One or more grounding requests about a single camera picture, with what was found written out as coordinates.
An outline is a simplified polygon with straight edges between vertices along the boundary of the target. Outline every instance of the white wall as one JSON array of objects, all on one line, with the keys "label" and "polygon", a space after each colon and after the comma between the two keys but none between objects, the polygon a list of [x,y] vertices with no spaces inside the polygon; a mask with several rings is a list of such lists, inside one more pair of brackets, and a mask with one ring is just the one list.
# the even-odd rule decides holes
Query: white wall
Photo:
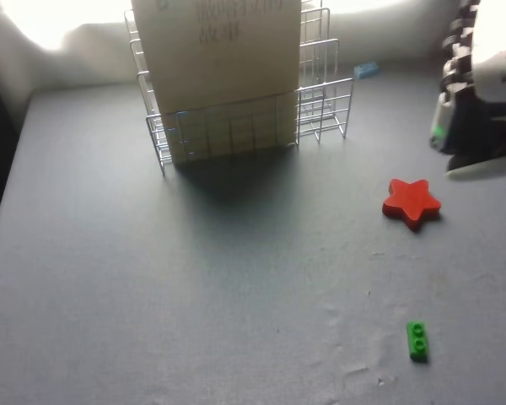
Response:
[{"label": "white wall", "polygon": [[[29,40],[4,12],[2,4],[12,0],[0,1],[0,91],[18,126],[22,125],[34,90],[135,79],[122,22],[81,24],[66,35],[62,49],[46,50]],[[71,1],[56,0],[57,9],[46,12],[53,15],[59,10],[63,16],[69,10],[60,9],[61,4]],[[331,33],[342,41],[341,58],[346,63],[431,54],[439,49],[458,3],[458,0],[400,0],[384,8],[346,13],[347,4],[364,1],[325,0],[326,6],[344,12],[332,15]],[[34,4],[32,0],[24,2]]]}]

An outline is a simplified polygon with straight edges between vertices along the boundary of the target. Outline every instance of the green toy block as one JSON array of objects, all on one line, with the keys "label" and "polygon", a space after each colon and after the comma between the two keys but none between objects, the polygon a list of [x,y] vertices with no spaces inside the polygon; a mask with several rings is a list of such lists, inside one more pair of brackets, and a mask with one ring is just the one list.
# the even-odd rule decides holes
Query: green toy block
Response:
[{"label": "green toy block", "polygon": [[406,324],[408,351],[412,361],[426,363],[428,361],[428,337],[423,322],[411,321]]}]

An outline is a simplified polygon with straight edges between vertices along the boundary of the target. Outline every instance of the red toy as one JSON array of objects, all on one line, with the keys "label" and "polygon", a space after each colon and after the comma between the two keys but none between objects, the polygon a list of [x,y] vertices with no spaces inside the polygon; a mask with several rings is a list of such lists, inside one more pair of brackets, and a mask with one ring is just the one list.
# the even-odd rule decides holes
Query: red toy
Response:
[{"label": "red toy", "polygon": [[420,180],[405,183],[394,179],[390,182],[390,197],[382,206],[387,217],[401,218],[411,230],[417,230],[424,219],[436,218],[440,201],[429,194],[429,182]]}]

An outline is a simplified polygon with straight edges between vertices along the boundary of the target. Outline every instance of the table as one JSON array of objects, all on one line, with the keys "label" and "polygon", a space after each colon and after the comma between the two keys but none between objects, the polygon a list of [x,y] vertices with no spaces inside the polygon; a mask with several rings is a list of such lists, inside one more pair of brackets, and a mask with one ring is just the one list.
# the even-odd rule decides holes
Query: table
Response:
[{"label": "table", "polygon": [[[445,178],[439,67],[358,82],[345,141],[165,179],[135,85],[37,95],[0,210],[0,404],[506,404],[506,176]],[[392,178],[442,219],[384,217]]]}]

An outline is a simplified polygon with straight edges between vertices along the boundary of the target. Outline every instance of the light blue object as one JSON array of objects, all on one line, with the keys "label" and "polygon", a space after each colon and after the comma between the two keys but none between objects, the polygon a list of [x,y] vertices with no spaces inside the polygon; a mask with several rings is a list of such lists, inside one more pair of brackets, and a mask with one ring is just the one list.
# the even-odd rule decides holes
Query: light blue object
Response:
[{"label": "light blue object", "polygon": [[380,72],[379,67],[375,62],[364,63],[354,68],[354,75],[356,78],[368,78]]}]

